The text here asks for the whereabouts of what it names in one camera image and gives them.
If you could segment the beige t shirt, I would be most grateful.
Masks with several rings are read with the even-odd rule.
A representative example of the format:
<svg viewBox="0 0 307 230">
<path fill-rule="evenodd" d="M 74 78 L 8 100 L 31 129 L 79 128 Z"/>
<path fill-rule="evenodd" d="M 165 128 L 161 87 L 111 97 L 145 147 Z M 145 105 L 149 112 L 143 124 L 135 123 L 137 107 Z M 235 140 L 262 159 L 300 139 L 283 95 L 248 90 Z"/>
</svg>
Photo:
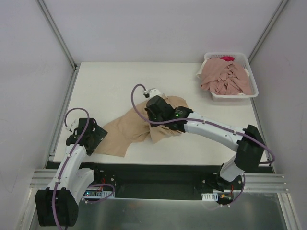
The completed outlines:
<svg viewBox="0 0 307 230">
<path fill-rule="evenodd" d="M 106 137 L 100 142 L 95 154 L 124 157 L 131 143 L 143 142 L 150 138 L 153 143 L 174 136 L 180 136 L 180 131 L 173 131 L 164 125 L 151 127 L 132 108 L 125 115 L 103 126 Z"/>
</svg>

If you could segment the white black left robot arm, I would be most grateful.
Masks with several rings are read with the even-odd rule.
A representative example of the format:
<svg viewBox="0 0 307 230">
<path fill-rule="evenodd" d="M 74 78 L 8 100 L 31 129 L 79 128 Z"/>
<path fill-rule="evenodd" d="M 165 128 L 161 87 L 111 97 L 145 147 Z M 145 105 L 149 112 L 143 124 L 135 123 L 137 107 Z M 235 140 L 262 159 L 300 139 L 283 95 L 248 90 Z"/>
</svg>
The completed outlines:
<svg viewBox="0 0 307 230">
<path fill-rule="evenodd" d="M 40 226 L 72 227 L 79 213 L 79 202 L 90 186 L 101 182 L 101 174 L 89 168 L 80 168 L 86 156 L 91 156 L 107 131 L 94 118 L 80 118 L 78 126 L 66 140 L 63 161 L 56 175 L 45 189 L 35 195 Z"/>
</svg>

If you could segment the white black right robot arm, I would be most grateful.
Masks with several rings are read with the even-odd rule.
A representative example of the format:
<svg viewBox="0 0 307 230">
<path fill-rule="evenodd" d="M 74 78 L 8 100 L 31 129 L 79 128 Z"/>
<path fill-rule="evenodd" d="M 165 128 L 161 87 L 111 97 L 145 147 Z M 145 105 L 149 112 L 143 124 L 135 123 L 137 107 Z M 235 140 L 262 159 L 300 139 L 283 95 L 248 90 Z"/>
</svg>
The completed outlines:
<svg viewBox="0 0 307 230">
<path fill-rule="evenodd" d="M 150 124 L 165 125 L 173 131 L 196 134 L 228 147 L 235 155 L 223 163 L 215 176 L 205 181 L 213 189 L 224 191 L 242 173 L 260 165 L 264 152 L 263 139 L 253 125 L 247 128 L 232 127 L 207 120 L 193 110 L 173 107 L 160 96 L 151 98 L 145 106 Z"/>
</svg>

